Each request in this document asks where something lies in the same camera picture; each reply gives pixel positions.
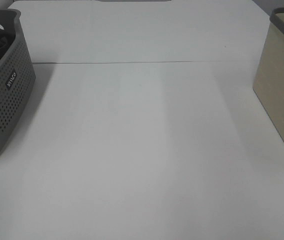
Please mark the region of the grey perforated plastic basket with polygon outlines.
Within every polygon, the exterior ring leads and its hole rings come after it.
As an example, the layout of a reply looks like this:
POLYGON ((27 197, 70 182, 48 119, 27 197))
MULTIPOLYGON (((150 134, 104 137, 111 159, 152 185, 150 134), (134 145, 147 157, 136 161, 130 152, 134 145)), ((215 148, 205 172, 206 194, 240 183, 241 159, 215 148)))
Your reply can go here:
POLYGON ((15 39, 0 60, 0 153, 15 129, 32 93, 36 74, 16 9, 0 9, 0 29, 15 39))

